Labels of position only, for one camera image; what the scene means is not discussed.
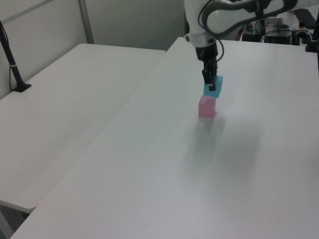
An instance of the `white table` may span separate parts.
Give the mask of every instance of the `white table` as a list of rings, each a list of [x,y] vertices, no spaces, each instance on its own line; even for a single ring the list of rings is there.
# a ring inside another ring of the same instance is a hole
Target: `white table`
[[[0,204],[30,213],[164,51],[81,44],[0,101]]]
[[[317,55],[224,45],[214,120],[180,38],[12,239],[318,238]]]

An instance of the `white wall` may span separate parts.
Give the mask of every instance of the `white wall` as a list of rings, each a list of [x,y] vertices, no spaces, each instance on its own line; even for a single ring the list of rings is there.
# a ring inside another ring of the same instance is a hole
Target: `white wall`
[[[168,50],[184,36],[183,0],[86,0],[95,44]]]
[[[4,24],[4,28],[24,81],[76,45],[86,43],[77,0],[51,1]],[[9,93],[8,68],[0,45],[0,99]]]

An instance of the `equipment in background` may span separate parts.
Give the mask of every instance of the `equipment in background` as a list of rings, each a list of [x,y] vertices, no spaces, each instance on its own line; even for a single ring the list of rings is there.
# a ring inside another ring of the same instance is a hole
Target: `equipment in background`
[[[16,88],[13,89],[12,91],[23,92],[26,89],[30,88],[31,85],[23,82],[23,80],[21,78],[20,72],[18,70],[18,67],[16,66],[16,62],[14,60],[13,54],[12,54],[10,46],[9,46],[9,40],[8,40],[7,34],[5,32],[5,29],[4,29],[1,21],[0,21],[0,41],[1,41],[2,47],[4,49],[5,55],[8,59],[10,70],[12,70],[13,75],[14,75],[15,80],[16,80]]]
[[[243,28],[242,41],[261,42],[262,29],[260,22],[246,24]]]
[[[266,32],[268,33],[265,35],[265,43],[290,45],[292,33],[289,27],[285,25],[282,27],[266,26]]]
[[[306,28],[315,28],[316,20],[308,9],[301,8],[294,10],[294,14],[298,18],[299,23],[303,23]]]

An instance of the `black cable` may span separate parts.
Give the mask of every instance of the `black cable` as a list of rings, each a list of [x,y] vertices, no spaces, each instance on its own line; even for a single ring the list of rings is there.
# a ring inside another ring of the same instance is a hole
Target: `black cable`
[[[8,38],[8,35],[6,34],[6,31],[5,31],[5,28],[3,27],[3,25],[1,24],[1,28],[5,34],[5,37],[6,37],[6,41],[8,42],[8,45],[9,45],[9,38]],[[11,86],[11,66],[9,65],[9,86],[10,86],[10,90],[12,92],[12,86]]]
[[[220,43],[220,45],[221,45],[221,48],[222,48],[222,54],[221,54],[221,56],[219,57],[219,59],[217,60],[217,62],[218,62],[218,61],[220,61],[220,60],[223,58],[223,56],[224,56],[224,53],[225,53],[224,45],[223,45],[223,43],[221,42],[221,40],[220,40],[217,36],[215,36],[215,34],[214,34],[208,27],[205,27],[203,24],[200,23],[200,16],[202,15],[202,13],[203,13],[203,11],[205,10],[205,8],[207,7],[207,5],[210,4],[211,2],[212,2],[212,0],[209,0],[209,1],[204,5],[204,7],[202,8],[202,10],[200,11],[200,13],[199,13],[199,15],[198,15],[197,22],[198,22],[198,25],[200,25],[204,30],[208,31],[208,33],[209,33],[210,35],[212,35],[213,37],[215,37],[215,38],[217,39],[217,41],[219,41],[219,43]]]
[[[260,35],[260,37],[265,40],[265,38],[263,38],[262,34],[257,30],[257,21],[255,21],[255,31],[258,35]]]
[[[281,32],[281,31],[289,31],[289,32],[293,32],[293,31],[291,31],[291,30],[271,30],[271,31],[267,31],[266,33],[265,33],[265,35],[268,35],[268,34],[272,34],[272,33],[277,33],[277,32]]]

